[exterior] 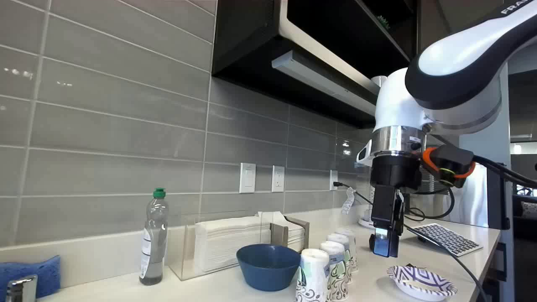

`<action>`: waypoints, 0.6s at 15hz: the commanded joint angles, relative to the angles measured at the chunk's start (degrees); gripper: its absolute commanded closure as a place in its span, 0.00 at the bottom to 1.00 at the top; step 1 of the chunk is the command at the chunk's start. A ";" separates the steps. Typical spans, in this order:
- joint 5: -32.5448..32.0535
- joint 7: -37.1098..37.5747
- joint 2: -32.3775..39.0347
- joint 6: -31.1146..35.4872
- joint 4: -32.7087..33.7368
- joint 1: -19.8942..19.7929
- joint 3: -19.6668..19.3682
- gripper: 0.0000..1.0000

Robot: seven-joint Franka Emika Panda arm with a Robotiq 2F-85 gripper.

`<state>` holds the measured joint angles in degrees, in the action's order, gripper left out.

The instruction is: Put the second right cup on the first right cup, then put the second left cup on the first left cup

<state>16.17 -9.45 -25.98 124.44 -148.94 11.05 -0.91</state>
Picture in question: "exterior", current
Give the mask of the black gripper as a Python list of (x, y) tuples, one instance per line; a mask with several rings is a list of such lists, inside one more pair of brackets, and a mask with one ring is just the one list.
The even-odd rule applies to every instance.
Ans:
[(380, 257), (398, 257), (400, 237), (405, 227), (405, 195), (402, 188), (418, 190), (422, 185), (420, 162), (405, 157), (380, 157), (373, 162), (371, 185), (375, 188), (370, 249)]

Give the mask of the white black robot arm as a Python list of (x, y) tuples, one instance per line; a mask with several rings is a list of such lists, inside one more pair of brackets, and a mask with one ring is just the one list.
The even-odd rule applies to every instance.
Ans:
[(425, 136), (470, 135), (491, 126), (502, 108), (501, 71), (537, 39), (537, 0), (514, 0), (491, 19), (444, 37), (407, 68), (385, 78), (371, 140), (356, 155), (371, 170), (375, 202), (370, 249), (395, 257), (403, 234), (402, 192), (425, 172), (464, 187), (484, 160), (470, 152), (428, 148)]

